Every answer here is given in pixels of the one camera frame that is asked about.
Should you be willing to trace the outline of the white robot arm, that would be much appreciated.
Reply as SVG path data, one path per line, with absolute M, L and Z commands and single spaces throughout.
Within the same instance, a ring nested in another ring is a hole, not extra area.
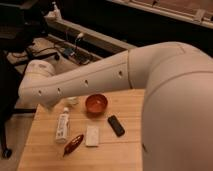
M 127 89 L 145 91 L 144 171 L 213 171 L 213 58 L 192 45 L 137 47 L 59 75 L 33 60 L 18 94 L 53 106 L 66 97 Z

